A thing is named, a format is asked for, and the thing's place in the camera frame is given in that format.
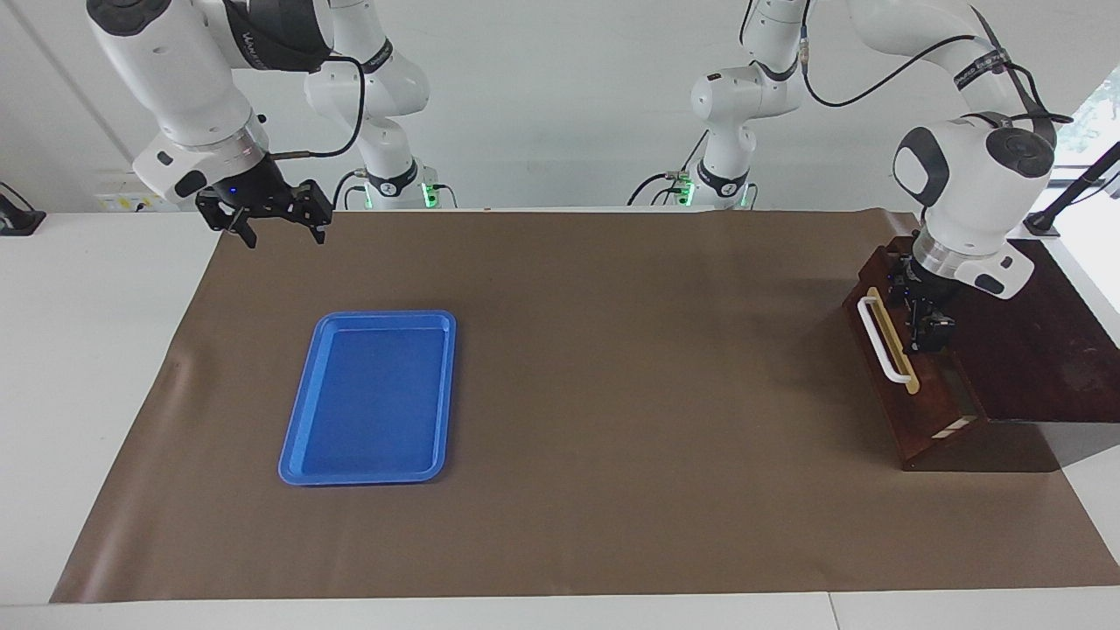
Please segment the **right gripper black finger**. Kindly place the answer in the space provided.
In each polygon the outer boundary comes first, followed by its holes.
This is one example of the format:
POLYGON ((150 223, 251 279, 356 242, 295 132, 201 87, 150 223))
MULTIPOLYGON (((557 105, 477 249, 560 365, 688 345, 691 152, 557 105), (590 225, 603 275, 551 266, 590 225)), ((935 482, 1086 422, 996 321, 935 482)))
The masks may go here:
POLYGON ((289 222, 308 228, 318 245, 326 242, 326 228, 332 226, 333 203, 323 192, 320 184, 306 179, 290 189, 289 222))
POLYGON ((249 226, 248 209, 232 209, 228 213, 223 200, 216 192, 197 192, 196 210, 205 220, 211 230, 215 232, 232 233, 241 239, 249 249, 256 247, 256 232, 249 226))

